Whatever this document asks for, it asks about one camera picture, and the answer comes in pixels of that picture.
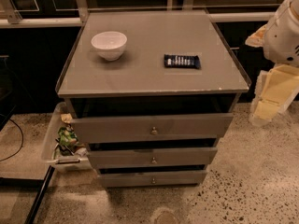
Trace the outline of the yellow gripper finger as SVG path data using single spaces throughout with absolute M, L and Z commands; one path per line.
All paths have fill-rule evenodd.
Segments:
M 256 32 L 251 34 L 245 41 L 245 44 L 250 47 L 259 48 L 263 46 L 264 42 L 264 33 L 266 30 L 266 26 L 263 25 Z

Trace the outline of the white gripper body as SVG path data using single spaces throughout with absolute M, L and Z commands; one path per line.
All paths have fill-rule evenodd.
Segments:
M 285 112 L 299 93 L 299 68 L 276 64 L 269 71 L 262 70 L 254 93 L 249 121 L 261 127 L 271 122 L 278 113 Z

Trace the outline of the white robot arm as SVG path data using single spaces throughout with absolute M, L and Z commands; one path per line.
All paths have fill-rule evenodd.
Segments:
M 275 65 L 257 77 L 249 121 L 261 127 L 287 110 L 299 93 L 299 0 L 285 0 L 245 42 Z

